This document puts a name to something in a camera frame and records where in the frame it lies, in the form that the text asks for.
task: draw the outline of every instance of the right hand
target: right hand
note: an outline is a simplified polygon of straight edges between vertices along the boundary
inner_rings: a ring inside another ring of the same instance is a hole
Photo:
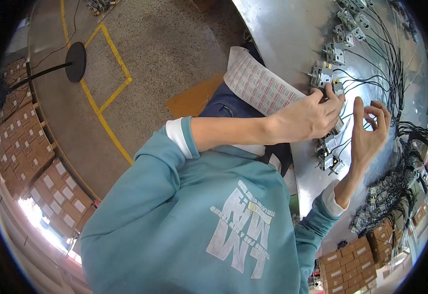
[[[381,102],[371,101],[370,106],[364,107],[362,99],[356,97],[353,114],[350,171],[362,175],[387,141],[390,113]],[[370,114],[377,117],[377,122],[369,116]],[[364,129],[363,119],[370,123],[372,132]]]

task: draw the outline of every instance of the blue jeans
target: blue jeans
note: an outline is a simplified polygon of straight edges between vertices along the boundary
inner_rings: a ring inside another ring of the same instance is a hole
[[[240,46],[248,49],[250,54],[263,66],[265,65],[253,43],[247,42]],[[261,118],[264,115],[254,109],[250,104],[240,99],[223,82],[212,95],[211,100],[206,104],[199,117],[223,117],[223,118]],[[274,154],[281,162],[281,176],[287,172],[289,166],[293,163],[293,156],[289,143],[281,143],[265,147],[265,154],[258,158],[265,164],[269,163],[271,154]]]

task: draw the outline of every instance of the black wire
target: black wire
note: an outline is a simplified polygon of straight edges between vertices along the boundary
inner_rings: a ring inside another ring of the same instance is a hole
[[[60,49],[58,49],[58,50],[55,50],[55,51],[52,51],[51,53],[49,53],[49,55],[47,55],[46,57],[44,57],[44,59],[43,59],[43,60],[39,61],[39,63],[38,63],[35,67],[31,67],[31,69],[34,69],[34,68],[38,67],[38,66],[41,64],[41,62],[43,62],[44,60],[46,60],[46,58],[47,58],[47,57],[51,56],[51,55],[52,55],[52,53],[55,53],[55,52],[58,52],[58,51],[60,51],[60,50],[64,49],[64,48],[65,48],[65,47],[67,47],[67,45],[70,43],[70,41],[72,40],[73,36],[74,36],[74,35],[75,35],[75,33],[76,33],[75,16],[76,16],[76,12],[77,12],[77,10],[78,10],[78,4],[80,4],[80,0],[78,0],[78,3],[76,4],[75,14],[73,15],[73,27],[75,28],[75,31],[73,32],[73,34],[72,34],[72,36],[70,37],[69,41],[68,41],[68,42],[67,42],[67,43],[66,43],[62,48],[60,48]]]

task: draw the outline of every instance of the person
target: person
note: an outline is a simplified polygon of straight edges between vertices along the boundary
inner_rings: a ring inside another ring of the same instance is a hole
[[[317,195],[294,227],[280,160],[258,159],[265,146],[326,135],[344,95],[336,97],[330,84],[325,94],[323,102],[313,88],[263,117],[222,84],[199,117],[168,121],[154,132],[82,231],[82,266],[92,290],[308,293],[321,240],[390,126],[382,103],[364,107],[355,98],[349,172]],[[364,129],[364,119],[373,131]]]

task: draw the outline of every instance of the teal sweatshirt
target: teal sweatshirt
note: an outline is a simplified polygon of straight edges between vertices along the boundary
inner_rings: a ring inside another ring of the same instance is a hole
[[[273,165],[234,146],[199,153],[191,117],[137,152],[81,235],[95,293],[308,293],[338,220],[331,184],[295,228]]]

